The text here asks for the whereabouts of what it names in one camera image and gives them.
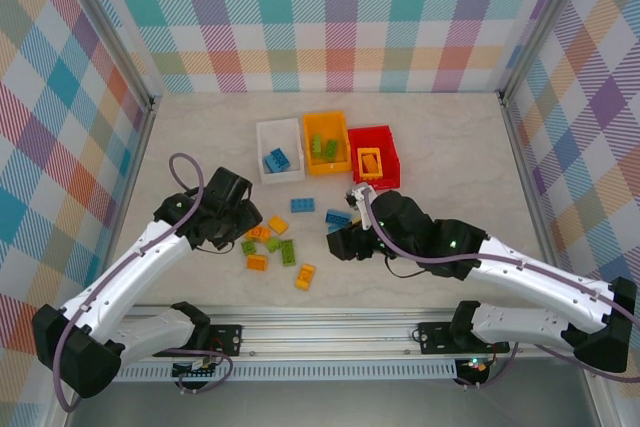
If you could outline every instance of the cable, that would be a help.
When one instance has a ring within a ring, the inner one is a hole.
[[[191,218],[191,216],[195,213],[195,211],[200,206],[200,202],[202,201],[202,196],[204,194],[204,174],[202,173],[202,169],[195,161],[193,157],[184,153],[176,153],[173,154],[169,158],[169,170],[171,171],[171,175],[176,180],[176,182],[182,186],[183,188],[187,188],[182,180],[176,174],[175,168],[173,167],[173,163],[175,159],[182,158],[187,160],[195,169],[196,174],[198,175],[198,193],[193,202],[193,205],[189,209],[189,211],[182,217],[178,222],[175,223],[171,228],[167,229],[165,232],[160,234],[157,238],[149,241],[146,245],[140,247],[139,250],[132,252],[128,255],[122,262],[120,262],[117,266],[112,267],[107,275],[105,275],[104,279],[91,291],[89,296],[86,298],[84,303],[78,308],[78,310],[73,314],[73,316],[67,322],[60,338],[58,339],[58,343],[56,344],[56,350],[53,355],[53,389],[55,391],[56,397],[58,398],[58,402],[67,413],[73,412],[80,403],[80,397],[78,397],[72,404],[67,402],[67,399],[64,396],[64,391],[62,390],[62,379],[60,375],[60,362],[62,360],[62,351],[64,349],[67,340],[69,339],[69,335],[73,330],[73,327],[76,325],[82,314],[88,311],[89,306],[93,303],[94,300],[98,297],[100,292],[104,290],[104,288],[111,282],[127,265],[129,265],[133,260],[135,260],[139,256],[143,256],[146,252],[154,248],[160,242],[168,238],[170,235],[173,235],[180,227],[184,225],[184,223]]]
[[[196,250],[199,250],[200,252],[206,252],[207,254],[224,255],[224,254],[228,254],[229,252],[231,252],[235,246],[236,246],[236,243],[235,242],[231,242],[231,247],[229,247],[229,249],[225,250],[224,252],[216,252],[215,250],[207,250],[207,249],[203,249],[202,247],[196,247]]]
[[[221,379],[216,380],[215,382],[211,382],[197,390],[187,389],[184,385],[182,385],[182,379],[187,374],[181,374],[180,376],[178,376],[178,386],[182,389],[183,394],[186,392],[188,394],[198,395],[203,392],[213,390],[216,387],[220,387],[231,376],[231,373],[233,372],[233,360],[231,360],[231,357],[229,357],[227,354],[223,354],[222,352],[212,352],[209,350],[182,350],[182,349],[167,349],[163,352],[165,354],[189,354],[189,355],[206,355],[208,357],[219,357],[221,359],[226,360],[229,363],[229,369],[222,376]]]
[[[396,274],[393,270],[391,270],[391,267],[389,266],[389,256],[386,256],[386,257],[384,258],[384,265],[386,265],[386,266],[387,266],[387,270],[388,270],[389,272],[391,272],[391,274],[392,274],[392,275],[394,275],[394,276],[398,277],[399,279],[410,279],[411,277],[416,277],[416,276],[418,276],[418,275],[420,275],[420,274],[424,274],[425,272],[429,272],[428,270],[423,269],[423,270],[421,270],[421,271],[419,271],[419,272],[414,272],[413,274],[408,274],[408,275],[398,275],[398,274]]]
[[[373,213],[373,208],[371,207],[371,201],[369,200],[369,195],[371,194],[371,188],[369,189],[365,189],[362,191],[362,194],[364,196],[364,205],[365,208],[367,210],[367,214],[369,215],[369,219],[371,220],[371,226],[373,227],[373,230],[375,231],[375,233],[378,235],[378,237],[380,238],[380,240],[382,242],[384,242],[384,244],[389,247],[391,250],[393,250],[396,254],[400,255],[401,257],[404,257],[406,259],[409,260],[413,260],[414,262],[418,262],[420,264],[442,264],[442,263],[447,263],[447,262],[458,262],[461,260],[493,260],[494,262],[503,262],[505,264],[511,264],[511,265],[515,265],[517,267],[521,267],[524,269],[529,269],[533,272],[536,272],[540,275],[545,275],[547,277],[550,277],[560,283],[563,283],[565,285],[568,285],[569,287],[573,287],[574,289],[578,290],[579,292],[584,292],[586,294],[589,294],[589,296],[591,296],[593,299],[595,299],[596,301],[600,301],[600,302],[604,302],[605,304],[607,304],[609,307],[611,307],[612,309],[618,311],[620,314],[622,314],[624,317],[626,317],[630,322],[633,323],[633,325],[635,325],[638,329],[640,329],[640,320],[636,319],[634,317],[634,315],[629,312],[627,309],[625,309],[624,307],[622,307],[621,305],[619,305],[617,302],[608,299],[607,297],[604,296],[600,296],[598,292],[596,292],[593,289],[590,289],[589,287],[579,284],[578,282],[574,282],[573,280],[570,279],[566,279],[563,276],[552,272],[552,271],[547,271],[545,269],[543,269],[542,267],[539,267],[537,265],[533,265],[533,264],[527,264],[526,262],[521,262],[517,259],[512,259],[509,257],[503,257],[501,255],[495,255],[495,254],[459,254],[459,255],[450,255],[447,257],[420,257],[417,255],[413,255],[409,252],[406,252],[405,250],[402,250],[400,247],[398,247],[397,245],[395,245],[393,243],[393,241],[384,233],[384,231],[382,230],[382,228],[380,227],[380,225],[378,224],[378,222],[376,221],[376,217]],[[598,369],[594,369],[593,367],[591,367],[590,365],[585,364],[584,362],[580,362],[579,360],[576,359],[572,359],[569,357],[566,357],[554,350],[551,349],[547,349],[546,347],[541,348],[541,350],[543,350],[544,352],[547,352],[550,355],[553,355],[554,357],[563,359],[563,360],[567,360],[567,361],[571,361],[571,363],[575,363],[576,365],[579,365],[580,367],[582,367],[583,369],[595,373],[596,375],[600,375],[601,377],[604,377],[607,380],[613,380],[615,382],[623,382],[623,383],[627,383],[627,384],[631,384],[631,383],[640,383],[640,376],[637,377],[620,377],[620,376],[615,376],[615,375],[611,375],[608,374],[607,372],[602,372]],[[514,348],[514,353],[512,353],[512,356],[509,358],[509,360],[511,360],[513,357],[515,357],[515,351],[516,349]]]

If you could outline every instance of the orange bin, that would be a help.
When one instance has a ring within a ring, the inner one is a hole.
[[[347,134],[347,121],[342,112],[324,112],[322,114],[307,114],[302,117],[304,124],[304,150],[307,153],[307,167],[311,175],[331,174],[334,172],[349,172],[351,170],[351,146]],[[314,158],[311,155],[311,141],[313,136],[322,136],[322,151],[329,140],[338,141],[338,151],[333,162],[323,157]]]

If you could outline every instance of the plastic container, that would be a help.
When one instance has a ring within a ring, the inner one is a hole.
[[[351,158],[353,165],[358,165],[358,149],[378,148],[382,161],[382,178],[363,181],[358,169],[353,169],[353,180],[356,184],[367,182],[376,190],[397,189],[400,187],[400,159],[393,144],[393,135],[388,125],[349,129]]]
[[[349,172],[351,170],[351,146],[347,134],[347,121],[342,112],[323,112],[321,114],[307,114],[302,117],[304,124],[304,143],[307,154],[307,167],[311,175],[332,174],[335,172]],[[335,160],[328,162],[323,157],[314,157],[312,143],[314,135],[322,136],[322,148],[327,141],[338,141],[338,151]]]
[[[269,120],[256,124],[258,133],[258,169],[263,184],[304,180],[304,153],[300,142],[298,119]],[[291,163],[284,172],[269,172],[264,165],[265,155],[281,149]]]

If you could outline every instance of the blue lego brick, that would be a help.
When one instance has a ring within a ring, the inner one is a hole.
[[[265,156],[264,163],[271,171],[271,173],[277,174],[278,172],[282,172],[280,165],[278,164],[278,162],[276,162],[276,159],[273,157],[273,155]]]
[[[299,212],[315,212],[316,202],[312,198],[307,199],[291,199],[291,213]]]
[[[336,224],[340,226],[347,225],[351,222],[351,214],[329,209],[327,210],[327,218],[325,219],[325,222],[327,224]]]
[[[279,167],[278,172],[282,172],[283,170],[287,170],[289,167],[291,167],[291,163],[289,162],[289,159],[287,159],[287,156],[284,155],[284,152],[282,152],[282,150],[280,149],[272,150],[271,155],[273,156],[273,159],[275,160],[276,164],[278,164],[278,167]]]
[[[270,157],[270,156],[267,155],[262,159],[262,165],[264,165],[264,171],[267,174],[273,174],[273,171],[271,170],[271,167],[269,167],[269,164],[267,164],[267,157]]]

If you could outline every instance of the white bin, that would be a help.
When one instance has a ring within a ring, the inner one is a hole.
[[[276,184],[304,180],[304,152],[298,119],[258,122],[256,130],[258,132],[258,168],[262,183]],[[291,167],[284,172],[268,172],[264,165],[265,155],[269,155],[275,149],[281,149],[291,163]]]

